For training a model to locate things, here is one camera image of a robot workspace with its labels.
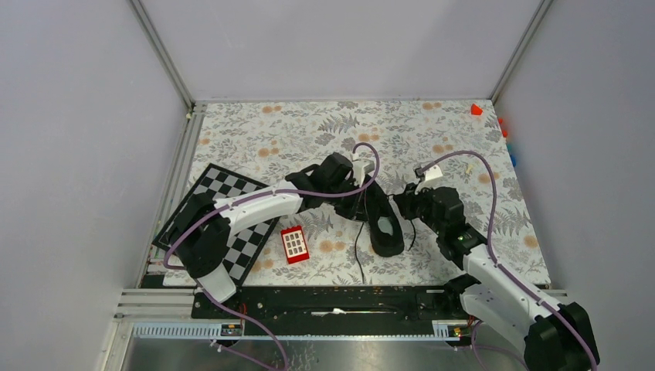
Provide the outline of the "floral patterned table mat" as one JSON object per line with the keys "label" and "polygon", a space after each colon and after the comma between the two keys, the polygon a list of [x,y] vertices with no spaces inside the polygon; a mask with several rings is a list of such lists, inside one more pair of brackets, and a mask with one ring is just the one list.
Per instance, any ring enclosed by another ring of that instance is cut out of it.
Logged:
{"label": "floral patterned table mat", "polygon": [[[216,164],[267,185],[329,154],[377,151],[377,182],[388,193],[414,182],[415,169],[439,159],[443,186],[455,188],[467,221],[494,231],[495,254],[534,284],[551,278],[494,105],[480,100],[214,103],[204,113],[188,180]],[[472,165],[472,172],[465,170]],[[324,205],[281,218],[245,282],[250,286],[444,284],[460,271],[421,222],[402,221],[405,251],[380,257],[367,227]],[[310,258],[288,264],[280,231],[301,226]]]}

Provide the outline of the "red toy calculator block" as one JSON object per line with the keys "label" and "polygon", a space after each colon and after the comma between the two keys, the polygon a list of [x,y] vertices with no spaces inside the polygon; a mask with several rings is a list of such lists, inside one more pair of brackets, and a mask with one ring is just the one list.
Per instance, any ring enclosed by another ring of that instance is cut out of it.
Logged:
{"label": "red toy calculator block", "polygon": [[280,231],[285,257],[288,264],[295,264],[310,258],[307,241],[301,226]]}

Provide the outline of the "black white chessboard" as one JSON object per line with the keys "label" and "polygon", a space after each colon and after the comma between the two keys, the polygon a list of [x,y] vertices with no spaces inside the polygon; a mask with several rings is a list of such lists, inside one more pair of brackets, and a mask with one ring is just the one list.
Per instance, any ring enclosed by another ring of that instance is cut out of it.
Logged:
{"label": "black white chessboard", "polygon": [[192,230],[169,257],[168,263],[179,269],[169,271],[172,276],[163,284],[194,286],[193,278],[210,272],[221,257],[227,274],[236,286],[242,286],[278,219],[238,231],[226,219],[228,213],[222,211],[199,227],[195,227],[195,223],[215,210],[215,201],[265,187],[262,182],[244,175],[214,164],[208,165],[152,241],[157,248],[168,251],[187,230]]}

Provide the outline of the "red triangular block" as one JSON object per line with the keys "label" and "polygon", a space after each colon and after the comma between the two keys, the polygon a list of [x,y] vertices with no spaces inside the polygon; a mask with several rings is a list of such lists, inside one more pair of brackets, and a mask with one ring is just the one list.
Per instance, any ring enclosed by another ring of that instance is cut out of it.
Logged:
{"label": "red triangular block", "polygon": [[477,104],[471,104],[470,106],[470,113],[474,116],[481,116],[483,114],[484,110],[479,107]]}

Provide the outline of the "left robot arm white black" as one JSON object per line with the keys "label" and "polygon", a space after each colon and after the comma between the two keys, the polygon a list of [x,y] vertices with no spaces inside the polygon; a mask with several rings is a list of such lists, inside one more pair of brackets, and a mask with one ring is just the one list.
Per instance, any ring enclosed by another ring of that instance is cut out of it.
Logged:
{"label": "left robot arm white black", "polygon": [[220,317],[231,317],[240,299],[225,266],[229,239],[269,220],[359,196],[373,185],[379,165],[378,155],[366,159],[333,153],[320,164],[239,196],[212,200],[193,194],[171,229],[164,266],[186,271],[210,300],[210,308]]}

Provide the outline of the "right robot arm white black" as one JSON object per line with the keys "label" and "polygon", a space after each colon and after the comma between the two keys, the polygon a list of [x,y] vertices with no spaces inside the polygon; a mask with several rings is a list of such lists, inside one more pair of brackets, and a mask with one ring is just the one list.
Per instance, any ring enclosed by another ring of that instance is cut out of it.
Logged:
{"label": "right robot arm white black", "polygon": [[418,191],[411,183],[393,197],[400,215],[436,234],[441,254],[463,271],[448,282],[444,311],[481,320],[522,354],[529,370],[596,370],[599,352],[588,312],[535,286],[494,255],[464,216],[450,187]]}

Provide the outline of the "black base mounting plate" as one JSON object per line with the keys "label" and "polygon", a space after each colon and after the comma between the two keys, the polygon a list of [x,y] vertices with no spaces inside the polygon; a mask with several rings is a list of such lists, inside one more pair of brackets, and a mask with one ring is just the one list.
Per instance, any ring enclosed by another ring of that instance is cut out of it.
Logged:
{"label": "black base mounting plate", "polygon": [[244,286],[223,305],[198,293],[191,317],[233,320],[237,311],[279,337],[437,337],[445,324],[458,339],[477,322],[444,286]]}

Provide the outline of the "orange red toy piece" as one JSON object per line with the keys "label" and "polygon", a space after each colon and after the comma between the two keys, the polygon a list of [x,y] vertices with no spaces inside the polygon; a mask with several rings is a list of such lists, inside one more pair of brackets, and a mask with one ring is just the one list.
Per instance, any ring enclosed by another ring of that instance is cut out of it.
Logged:
{"label": "orange red toy piece", "polygon": [[504,138],[508,137],[508,131],[507,131],[507,125],[504,123],[504,119],[502,117],[499,117],[498,119],[498,124],[501,129],[501,134]]}

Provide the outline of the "black sneaker shoe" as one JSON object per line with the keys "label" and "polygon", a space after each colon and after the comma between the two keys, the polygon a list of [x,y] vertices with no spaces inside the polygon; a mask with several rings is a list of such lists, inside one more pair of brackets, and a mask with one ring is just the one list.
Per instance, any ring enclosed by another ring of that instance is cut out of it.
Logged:
{"label": "black sneaker shoe", "polygon": [[377,182],[363,192],[363,202],[373,251],[380,257],[400,255],[405,249],[402,228],[388,196]]}

